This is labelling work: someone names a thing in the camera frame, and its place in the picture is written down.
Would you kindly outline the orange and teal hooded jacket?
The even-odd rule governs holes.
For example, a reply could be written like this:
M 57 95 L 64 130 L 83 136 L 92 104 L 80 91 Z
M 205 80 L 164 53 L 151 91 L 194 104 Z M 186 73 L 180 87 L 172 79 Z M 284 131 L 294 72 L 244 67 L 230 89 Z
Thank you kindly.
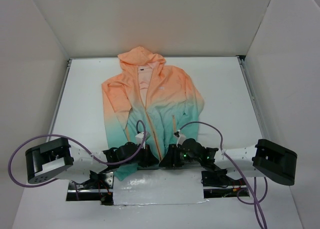
M 161 161 L 183 125 L 185 136 L 196 139 L 205 102 L 191 77 L 141 46 L 118 59 L 122 72 L 101 85 L 108 147 L 134 142 L 137 132 L 147 131 L 147 144 Z

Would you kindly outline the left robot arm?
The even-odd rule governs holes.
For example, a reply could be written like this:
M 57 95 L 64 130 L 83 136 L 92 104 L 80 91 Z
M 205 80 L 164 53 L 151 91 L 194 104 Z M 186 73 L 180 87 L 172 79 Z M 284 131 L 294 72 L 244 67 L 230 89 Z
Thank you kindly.
M 107 163 L 118 163 L 132 156 L 138 148 L 138 144 L 127 142 L 119 148 L 87 153 L 82 148 L 70 145 L 67 138 L 60 137 L 25 152 L 27 182 L 38 185 L 51 179 L 60 179 L 74 181 L 91 189 L 98 183 L 98 174 L 120 167 L 119 164 L 105 165 L 93 157 Z

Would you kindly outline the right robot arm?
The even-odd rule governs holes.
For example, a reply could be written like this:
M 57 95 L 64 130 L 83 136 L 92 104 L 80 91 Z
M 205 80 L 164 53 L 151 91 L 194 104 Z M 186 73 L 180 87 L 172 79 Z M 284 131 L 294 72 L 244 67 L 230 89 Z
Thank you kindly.
M 199 163 L 206 171 L 217 174 L 223 185 L 247 178 L 269 178 L 284 185 L 295 184 L 298 155 L 296 152 L 267 139 L 257 144 L 226 150 L 204 147 L 195 139 L 186 139 L 180 144 L 170 144 L 159 167 L 181 168 L 187 164 Z

